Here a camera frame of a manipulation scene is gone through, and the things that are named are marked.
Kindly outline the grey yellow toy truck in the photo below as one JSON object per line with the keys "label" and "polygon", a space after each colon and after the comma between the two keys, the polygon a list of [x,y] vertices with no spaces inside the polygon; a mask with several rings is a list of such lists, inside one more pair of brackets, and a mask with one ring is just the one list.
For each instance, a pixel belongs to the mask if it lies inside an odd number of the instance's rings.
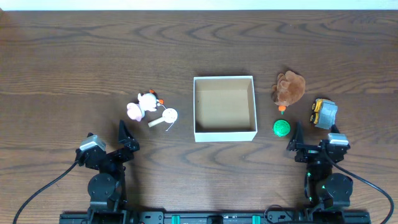
{"label": "grey yellow toy truck", "polygon": [[338,106],[335,102],[324,98],[317,98],[312,105],[310,122],[317,128],[331,129],[335,124],[337,112]]}

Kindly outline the brown plush toy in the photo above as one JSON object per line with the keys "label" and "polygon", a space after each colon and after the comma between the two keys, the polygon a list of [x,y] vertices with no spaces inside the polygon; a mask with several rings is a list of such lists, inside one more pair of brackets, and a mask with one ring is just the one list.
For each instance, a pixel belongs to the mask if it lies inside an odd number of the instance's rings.
{"label": "brown plush toy", "polygon": [[305,84],[304,77],[291,70],[278,74],[277,83],[271,88],[271,98],[281,114],[284,114],[288,106],[303,97]]}

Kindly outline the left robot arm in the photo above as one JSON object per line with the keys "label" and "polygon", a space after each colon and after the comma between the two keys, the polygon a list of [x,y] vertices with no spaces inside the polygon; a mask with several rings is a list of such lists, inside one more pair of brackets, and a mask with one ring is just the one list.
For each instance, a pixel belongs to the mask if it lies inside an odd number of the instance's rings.
{"label": "left robot arm", "polygon": [[140,147],[123,120],[119,122],[118,142],[122,148],[107,153],[104,141],[89,133],[76,150],[79,166],[99,172],[88,184],[90,208],[94,211],[115,212],[126,203],[124,163],[133,160]]}

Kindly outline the pink white figurine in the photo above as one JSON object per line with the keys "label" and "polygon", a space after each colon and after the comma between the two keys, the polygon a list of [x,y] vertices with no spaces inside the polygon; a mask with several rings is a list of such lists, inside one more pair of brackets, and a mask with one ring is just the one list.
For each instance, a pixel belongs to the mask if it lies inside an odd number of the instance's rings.
{"label": "pink white figurine", "polygon": [[127,115],[131,120],[141,121],[146,112],[155,112],[157,107],[164,105],[164,100],[157,97],[157,93],[154,90],[149,90],[148,93],[139,93],[137,95],[137,103],[128,103]]}

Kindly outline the green round toy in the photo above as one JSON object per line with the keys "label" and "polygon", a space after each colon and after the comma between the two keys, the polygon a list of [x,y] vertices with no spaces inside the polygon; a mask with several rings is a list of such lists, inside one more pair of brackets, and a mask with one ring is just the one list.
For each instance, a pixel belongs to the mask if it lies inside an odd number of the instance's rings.
{"label": "green round toy", "polygon": [[278,137],[284,137],[290,133],[291,127],[288,121],[278,119],[273,125],[273,132]]}

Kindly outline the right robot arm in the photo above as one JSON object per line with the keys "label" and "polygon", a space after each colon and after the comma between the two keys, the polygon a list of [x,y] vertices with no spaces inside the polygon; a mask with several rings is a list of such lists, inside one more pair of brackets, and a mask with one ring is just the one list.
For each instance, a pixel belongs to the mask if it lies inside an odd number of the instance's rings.
{"label": "right robot arm", "polygon": [[317,145],[304,143],[302,125],[297,124],[287,150],[296,152],[296,162],[306,163],[304,192],[312,212],[337,210],[350,206],[353,180],[347,175],[334,173],[333,166],[344,159],[350,149],[345,134],[333,125],[327,139]]}

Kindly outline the small round paper fan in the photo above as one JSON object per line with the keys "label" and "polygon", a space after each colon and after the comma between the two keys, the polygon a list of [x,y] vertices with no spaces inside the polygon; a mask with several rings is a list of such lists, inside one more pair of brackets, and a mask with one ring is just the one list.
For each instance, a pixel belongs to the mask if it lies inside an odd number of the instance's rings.
{"label": "small round paper fan", "polygon": [[166,131],[168,131],[176,122],[176,120],[178,119],[178,112],[176,109],[174,108],[166,108],[162,112],[162,116],[149,122],[148,126],[154,127],[160,123],[168,123],[170,126],[166,129]]}

